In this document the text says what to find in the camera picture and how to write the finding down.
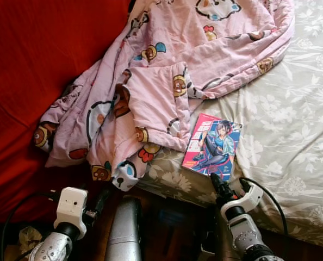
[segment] black cable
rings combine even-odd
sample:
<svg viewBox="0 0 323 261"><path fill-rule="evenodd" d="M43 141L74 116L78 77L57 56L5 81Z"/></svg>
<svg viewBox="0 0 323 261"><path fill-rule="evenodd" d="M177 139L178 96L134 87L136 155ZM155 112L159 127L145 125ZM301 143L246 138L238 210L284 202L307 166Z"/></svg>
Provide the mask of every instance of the black cable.
<svg viewBox="0 0 323 261"><path fill-rule="evenodd" d="M2 230L2 237L1 237L1 261L4 261L4 237L5 237L5 232L7 230L7 226L8 223L10 222L12 216L14 215L14 213L16 212L16 210L23 205L26 201L28 201L30 198L34 197L34 196L46 196L46 197L51 197L52 195L50 195L49 193L33 193L28 195L27 197L25 197L23 200L21 200L10 212L8 218L6 219L5 223L4 223L4 227Z"/></svg>
<svg viewBox="0 0 323 261"><path fill-rule="evenodd" d="M25 256L27 256L28 254L30 254L32 252L33 248L31 248L30 250L26 251L24 254L21 254L20 256L18 256L14 261L20 261L21 259L23 259Z"/></svg>
<svg viewBox="0 0 323 261"><path fill-rule="evenodd" d="M270 191L268 189L266 189L265 187L263 187L262 185L260 185L257 181L254 181L254 180L252 180L250 178L241 177L241 178L239 178L239 180L240 181L241 180L245 180L245 181L249 181L249 182L254 183L255 185L259 186L271 198L271 200L274 202L275 206L279 210L279 213L280 213L280 216L281 216L281 219L282 219L283 233L288 238L288 230L287 230L287 222L286 222L285 214L283 213L283 210L282 210L280 204L274 198L274 196L272 195L272 193L270 193ZM283 258L285 258L286 254L287 254L288 245L289 244L287 244L287 241L286 241L285 242L285 249L284 249L284 253L283 253Z"/></svg>

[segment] pink blanket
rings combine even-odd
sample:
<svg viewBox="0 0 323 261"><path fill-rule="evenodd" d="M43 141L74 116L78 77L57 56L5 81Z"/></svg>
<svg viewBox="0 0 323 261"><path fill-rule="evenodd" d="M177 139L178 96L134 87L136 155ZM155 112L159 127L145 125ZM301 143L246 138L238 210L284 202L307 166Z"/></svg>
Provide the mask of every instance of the pink blanket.
<svg viewBox="0 0 323 261"><path fill-rule="evenodd" d="M203 100L281 61L293 31L293 0L154 1L46 111L36 146L48 167L87 160L127 191L162 146L185 151Z"/></svg>

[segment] red sofa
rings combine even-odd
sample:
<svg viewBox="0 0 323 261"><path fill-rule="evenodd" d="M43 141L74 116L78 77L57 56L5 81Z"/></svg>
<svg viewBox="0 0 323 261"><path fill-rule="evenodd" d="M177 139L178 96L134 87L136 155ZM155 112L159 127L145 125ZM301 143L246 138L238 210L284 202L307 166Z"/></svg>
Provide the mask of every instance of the red sofa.
<svg viewBox="0 0 323 261"><path fill-rule="evenodd" d="M40 116L122 31L129 2L0 0L0 222L33 192L100 188L86 165L45 169L32 139ZM34 198L13 221L54 220L55 209Z"/></svg>

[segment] book cover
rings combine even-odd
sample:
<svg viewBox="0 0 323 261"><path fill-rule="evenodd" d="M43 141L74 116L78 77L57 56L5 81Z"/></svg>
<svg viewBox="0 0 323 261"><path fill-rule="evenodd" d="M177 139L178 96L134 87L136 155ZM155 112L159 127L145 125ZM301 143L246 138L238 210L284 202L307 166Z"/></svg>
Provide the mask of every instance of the book cover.
<svg viewBox="0 0 323 261"><path fill-rule="evenodd" d="M239 123L200 113L182 166L207 176L214 172L229 180L241 128Z"/></svg>

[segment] floral bedsheet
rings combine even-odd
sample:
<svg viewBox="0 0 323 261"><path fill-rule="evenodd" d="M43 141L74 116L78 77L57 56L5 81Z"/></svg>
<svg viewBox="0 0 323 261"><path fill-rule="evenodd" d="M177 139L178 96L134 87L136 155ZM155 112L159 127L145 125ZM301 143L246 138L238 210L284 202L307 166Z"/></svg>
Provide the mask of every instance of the floral bedsheet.
<svg viewBox="0 0 323 261"><path fill-rule="evenodd" d="M250 177L281 204L289 234L323 246L323 0L296 0L296 33L287 55L263 77L199 112L244 125L234 177ZM138 186L201 206L214 203L210 180L181 168L183 154L164 148ZM251 213L259 227L282 233L264 197Z"/></svg>

